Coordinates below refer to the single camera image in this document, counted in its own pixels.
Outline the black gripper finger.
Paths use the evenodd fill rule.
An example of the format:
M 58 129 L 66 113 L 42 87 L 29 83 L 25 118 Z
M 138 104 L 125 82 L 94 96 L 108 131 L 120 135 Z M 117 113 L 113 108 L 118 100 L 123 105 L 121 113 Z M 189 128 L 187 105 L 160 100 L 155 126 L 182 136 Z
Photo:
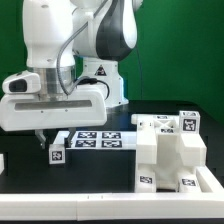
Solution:
M 71 148 L 71 146 L 72 146 L 72 139 L 73 139 L 73 137 L 74 137 L 74 135 L 76 133 L 76 128 L 75 127 L 69 128 L 68 131 L 69 131 L 69 134 L 64 139 L 65 148 Z
M 35 136 L 40 141 L 41 148 L 44 149 L 45 148 L 45 143 L 46 143 L 46 137 L 44 136 L 43 131 L 42 130 L 36 130 L 35 131 Z

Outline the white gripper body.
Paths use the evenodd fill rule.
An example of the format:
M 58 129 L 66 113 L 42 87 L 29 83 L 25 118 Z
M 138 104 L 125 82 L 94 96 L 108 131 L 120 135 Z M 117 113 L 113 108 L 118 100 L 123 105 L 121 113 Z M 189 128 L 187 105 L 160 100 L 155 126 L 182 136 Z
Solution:
M 4 131 L 101 126 L 107 121 L 102 92 L 81 85 L 64 101 L 43 102 L 36 94 L 6 94 L 0 101 Z

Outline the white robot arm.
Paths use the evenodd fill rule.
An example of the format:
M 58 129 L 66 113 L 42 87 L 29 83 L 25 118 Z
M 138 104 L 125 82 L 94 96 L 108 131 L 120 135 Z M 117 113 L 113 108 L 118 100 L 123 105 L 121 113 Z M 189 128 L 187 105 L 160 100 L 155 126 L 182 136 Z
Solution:
M 26 69 L 7 77 L 0 128 L 33 130 L 101 126 L 123 101 L 117 64 L 137 42 L 143 0 L 24 0 Z

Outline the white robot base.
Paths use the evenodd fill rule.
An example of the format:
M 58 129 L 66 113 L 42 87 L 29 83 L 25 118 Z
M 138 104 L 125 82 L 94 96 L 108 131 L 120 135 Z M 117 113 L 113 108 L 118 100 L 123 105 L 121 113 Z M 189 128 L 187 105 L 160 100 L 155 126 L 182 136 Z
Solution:
M 118 62 L 85 57 L 82 76 L 96 78 L 98 87 L 103 92 L 107 108 L 125 105 L 124 81 L 118 72 Z

